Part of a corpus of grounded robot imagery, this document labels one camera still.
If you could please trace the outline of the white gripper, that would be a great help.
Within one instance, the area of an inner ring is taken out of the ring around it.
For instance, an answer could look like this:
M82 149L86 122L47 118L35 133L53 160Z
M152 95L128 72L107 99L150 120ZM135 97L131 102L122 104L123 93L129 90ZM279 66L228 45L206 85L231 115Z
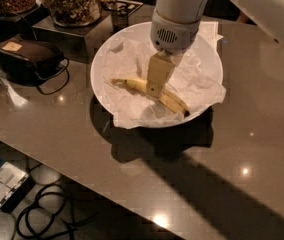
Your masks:
M174 22L162 16L157 9L154 10L150 38L154 48L160 52L149 60L146 87L149 95L160 96L175 67L169 54L185 53L196 38L199 25L199 19L191 23Z

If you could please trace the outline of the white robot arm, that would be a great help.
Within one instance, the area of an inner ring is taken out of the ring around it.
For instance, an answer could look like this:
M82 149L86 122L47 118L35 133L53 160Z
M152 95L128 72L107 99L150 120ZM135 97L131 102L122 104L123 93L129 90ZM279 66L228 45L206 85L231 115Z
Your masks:
M150 38L156 53L150 58L147 93L161 95L172 74L173 56L193 44L208 0L156 0ZM284 0L230 0L270 37L284 46Z

